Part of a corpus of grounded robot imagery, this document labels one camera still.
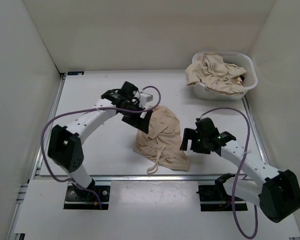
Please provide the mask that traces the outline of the beige trousers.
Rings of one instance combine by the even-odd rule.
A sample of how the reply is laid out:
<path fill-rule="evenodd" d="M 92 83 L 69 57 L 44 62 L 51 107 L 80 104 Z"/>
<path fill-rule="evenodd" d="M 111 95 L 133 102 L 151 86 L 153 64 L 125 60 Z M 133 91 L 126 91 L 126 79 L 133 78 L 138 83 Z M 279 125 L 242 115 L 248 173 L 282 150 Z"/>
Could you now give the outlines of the beige trousers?
<path fill-rule="evenodd" d="M 160 166 L 173 171 L 187 172 L 191 161 L 185 152 L 180 150 L 182 144 L 180 121 L 166 106 L 157 106 L 149 121 L 149 131 L 138 131 L 134 151 L 153 162 L 146 170 L 151 175 Z"/>

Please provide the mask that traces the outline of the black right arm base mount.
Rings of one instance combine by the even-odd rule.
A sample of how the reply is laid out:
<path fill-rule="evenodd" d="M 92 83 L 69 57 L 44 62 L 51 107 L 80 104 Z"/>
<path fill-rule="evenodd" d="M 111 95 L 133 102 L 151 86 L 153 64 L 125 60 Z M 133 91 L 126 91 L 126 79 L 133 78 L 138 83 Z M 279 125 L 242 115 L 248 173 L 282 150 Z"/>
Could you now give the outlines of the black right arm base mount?
<path fill-rule="evenodd" d="M 232 173 L 218 177 L 213 184 L 200 184 L 198 191 L 201 212 L 231 212 L 232 196 L 227 194 L 223 184 L 234 178 Z"/>

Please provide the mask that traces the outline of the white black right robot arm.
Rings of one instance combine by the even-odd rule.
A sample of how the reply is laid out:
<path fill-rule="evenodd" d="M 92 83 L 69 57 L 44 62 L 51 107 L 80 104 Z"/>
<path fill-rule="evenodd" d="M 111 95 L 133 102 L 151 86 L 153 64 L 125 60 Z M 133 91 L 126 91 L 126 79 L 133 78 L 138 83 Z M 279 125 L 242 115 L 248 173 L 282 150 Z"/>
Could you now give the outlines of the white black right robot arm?
<path fill-rule="evenodd" d="M 300 186 L 291 170 L 281 171 L 248 153 L 231 133 L 219 132 L 213 121 L 196 120 L 196 128 L 185 128 L 180 150 L 199 154 L 216 153 L 240 168 L 251 182 L 224 174 L 215 181 L 214 193 L 220 200 L 231 195 L 261 209 L 272 222 L 279 223 L 300 209 Z"/>

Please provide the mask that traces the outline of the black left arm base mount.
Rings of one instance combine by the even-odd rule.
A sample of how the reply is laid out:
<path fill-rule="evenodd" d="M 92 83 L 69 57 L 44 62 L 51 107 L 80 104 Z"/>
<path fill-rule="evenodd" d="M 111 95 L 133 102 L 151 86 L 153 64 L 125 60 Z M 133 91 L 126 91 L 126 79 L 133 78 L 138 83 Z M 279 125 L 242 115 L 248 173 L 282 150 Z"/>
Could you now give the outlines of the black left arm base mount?
<path fill-rule="evenodd" d="M 73 184 L 69 184 L 66 189 L 63 208 L 65 210 L 108 210 L 111 186 L 96 185 L 94 192 L 100 198 L 101 205 L 93 193 L 78 189 Z"/>

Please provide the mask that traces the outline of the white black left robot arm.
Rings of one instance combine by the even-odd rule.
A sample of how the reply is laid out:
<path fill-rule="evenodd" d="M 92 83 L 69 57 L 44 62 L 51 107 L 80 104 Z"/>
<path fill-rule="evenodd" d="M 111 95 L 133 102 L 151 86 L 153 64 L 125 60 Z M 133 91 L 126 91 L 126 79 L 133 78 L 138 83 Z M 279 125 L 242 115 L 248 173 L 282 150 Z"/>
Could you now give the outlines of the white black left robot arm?
<path fill-rule="evenodd" d="M 146 104 L 153 98 L 152 94 L 128 81 L 121 88 L 107 90 L 92 108 L 74 111 L 74 114 L 81 116 L 73 122 L 64 126 L 57 124 L 52 128 L 47 155 L 43 158 L 50 158 L 65 171 L 68 181 L 83 200 L 98 202 L 100 199 L 95 191 L 95 181 L 83 165 L 84 142 L 98 127 L 117 114 L 122 115 L 124 123 L 147 134 L 153 107 L 147 108 Z"/>

